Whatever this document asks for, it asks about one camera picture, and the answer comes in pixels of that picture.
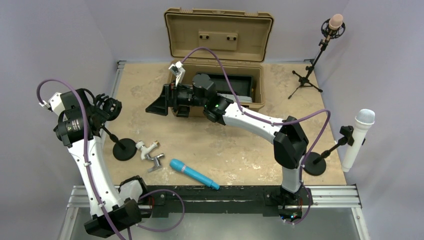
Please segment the blue microphone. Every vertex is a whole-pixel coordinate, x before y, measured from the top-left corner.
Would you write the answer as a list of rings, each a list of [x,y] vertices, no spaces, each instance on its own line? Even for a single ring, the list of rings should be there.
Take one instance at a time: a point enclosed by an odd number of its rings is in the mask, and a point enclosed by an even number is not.
[[[203,175],[202,173],[199,173],[198,171],[192,169],[191,167],[187,166],[185,163],[183,163],[182,161],[173,158],[170,163],[169,166],[179,172],[182,173],[186,176],[188,176],[189,178],[209,187],[212,188],[214,190],[219,190],[220,189],[220,185],[217,184],[216,182],[214,182],[212,179],[206,177],[205,175]]]

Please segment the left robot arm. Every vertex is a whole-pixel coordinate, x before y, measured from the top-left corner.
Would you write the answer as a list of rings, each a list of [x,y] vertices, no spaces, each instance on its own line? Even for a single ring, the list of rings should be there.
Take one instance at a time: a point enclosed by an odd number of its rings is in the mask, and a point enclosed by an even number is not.
[[[100,134],[105,122],[120,114],[120,101],[105,94],[87,97],[85,88],[76,90],[84,105],[88,124],[84,126],[81,106],[72,91],[57,92],[50,99],[52,110],[58,115],[53,129],[77,164],[88,195],[91,219],[84,223],[85,231],[92,236],[108,238],[151,216],[142,212],[139,205],[149,199],[144,180],[136,175],[123,181],[119,188],[112,182],[103,159],[103,140]]]

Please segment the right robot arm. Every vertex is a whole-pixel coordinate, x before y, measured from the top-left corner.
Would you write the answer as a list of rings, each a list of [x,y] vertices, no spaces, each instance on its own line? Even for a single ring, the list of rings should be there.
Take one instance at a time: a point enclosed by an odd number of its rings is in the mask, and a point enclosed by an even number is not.
[[[296,118],[275,118],[239,106],[236,101],[216,91],[207,74],[196,74],[192,85],[164,84],[160,96],[145,111],[167,116],[169,109],[177,117],[187,118],[191,107],[202,107],[204,116],[213,123],[244,129],[273,145],[275,161],[282,167],[278,200],[292,204],[301,195],[301,162],[309,140]]]

